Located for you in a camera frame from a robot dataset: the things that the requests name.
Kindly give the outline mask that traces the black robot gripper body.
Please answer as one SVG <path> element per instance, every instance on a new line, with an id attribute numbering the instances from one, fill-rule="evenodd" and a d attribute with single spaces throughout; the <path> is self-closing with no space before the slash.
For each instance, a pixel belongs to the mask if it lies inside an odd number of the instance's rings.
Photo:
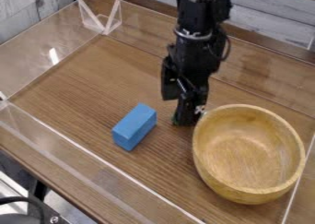
<path id="1" fill-rule="evenodd" d="M 208 85 L 208 78 L 219 70 L 223 54 L 228 43 L 227 33 L 222 28 L 214 31 L 206 41 L 192 41 L 180 36 L 176 42 L 167 46 L 167 56 L 172 59 L 180 77 L 187 78 L 195 86 Z"/>

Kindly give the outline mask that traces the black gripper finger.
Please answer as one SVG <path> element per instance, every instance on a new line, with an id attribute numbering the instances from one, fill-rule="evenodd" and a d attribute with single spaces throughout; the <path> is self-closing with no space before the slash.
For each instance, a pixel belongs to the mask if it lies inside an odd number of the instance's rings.
<path id="1" fill-rule="evenodd" d="M 172 59 L 167 56 L 162 66 L 162 96 L 163 100 L 175 100 L 179 97 L 178 69 Z"/>
<path id="2" fill-rule="evenodd" d="M 180 90 L 178 107 L 174 116 L 176 117 L 178 126 L 192 126 L 204 113 L 208 99 L 208 85 L 195 86 L 192 82 L 180 77 L 178 79 Z"/>

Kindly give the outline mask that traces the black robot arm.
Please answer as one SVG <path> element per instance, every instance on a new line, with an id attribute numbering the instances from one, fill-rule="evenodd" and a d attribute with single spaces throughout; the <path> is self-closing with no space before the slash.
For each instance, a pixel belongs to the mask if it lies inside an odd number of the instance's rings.
<path id="1" fill-rule="evenodd" d="M 230 10 L 230 0 L 178 0 L 176 41 L 167 45 L 162 65 L 162 96 L 178 102 L 175 125 L 196 124 L 203 114 L 210 76 L 230 54 L 230 39 L 222 28 Z"/>

